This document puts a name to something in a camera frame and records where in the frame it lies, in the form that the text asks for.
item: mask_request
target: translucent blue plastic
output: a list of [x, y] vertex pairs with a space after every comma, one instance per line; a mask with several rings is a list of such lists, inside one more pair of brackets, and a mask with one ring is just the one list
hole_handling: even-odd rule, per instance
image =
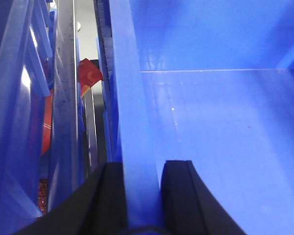
[[294, 235], [294, 0], [110, 0], [110, 15], [130, 226], [161, 224], [164, 162], [192, 160], [247, 234]]
[[42, 216], [38, 169], [45, 96], [50, 94], [48, 57], [52, 52], [41, 3], [0, 3], [0, 235]]

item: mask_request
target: gray metal bar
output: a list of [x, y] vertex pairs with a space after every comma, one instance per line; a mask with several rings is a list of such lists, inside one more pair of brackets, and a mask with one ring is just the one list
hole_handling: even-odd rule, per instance
[[93, 88], [84, 96], [85, 114], [86, 114], [86, 132], [88, 144], [88, 169], [93, 172], [98, 166], [97, 137], [96, 137], [96, 119], [94, 108]]
[[57, 9], [49, 211], [78, 188], [83, 162], [78, 148], [75, 0], [58, 0]]

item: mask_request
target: orange item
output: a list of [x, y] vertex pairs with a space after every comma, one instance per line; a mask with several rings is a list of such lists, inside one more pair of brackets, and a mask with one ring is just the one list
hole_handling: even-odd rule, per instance
[[47, 152], [50, 148], [51, 139], [51, 126], [52, 126], [52, 98], [53, 89], [50, 90], [50, 96], [46, 97], [45, 105], [45, 119], [44, 119], [44, 129], [43, 129], [43, 149], [42, 155]]

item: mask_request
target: blue storage bin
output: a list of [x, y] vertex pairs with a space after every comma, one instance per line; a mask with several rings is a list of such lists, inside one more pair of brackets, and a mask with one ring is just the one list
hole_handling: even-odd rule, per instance
[[53, 27], [44, 0], [0, 3], [0, 235], [34, 222]]
[[163, 165], [192, 160], [247, 234], [294, 234], [294, 0], [109, 7], [107, 124], [130, 226], [162, 223]]

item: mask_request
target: white wall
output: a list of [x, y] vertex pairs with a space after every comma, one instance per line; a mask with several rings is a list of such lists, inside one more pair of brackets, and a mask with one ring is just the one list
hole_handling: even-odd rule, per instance
[[76, 0], [76, 19], [81, 24], [78, 32], [80, 59], [98, 59], [97, 25], [93, 0]]

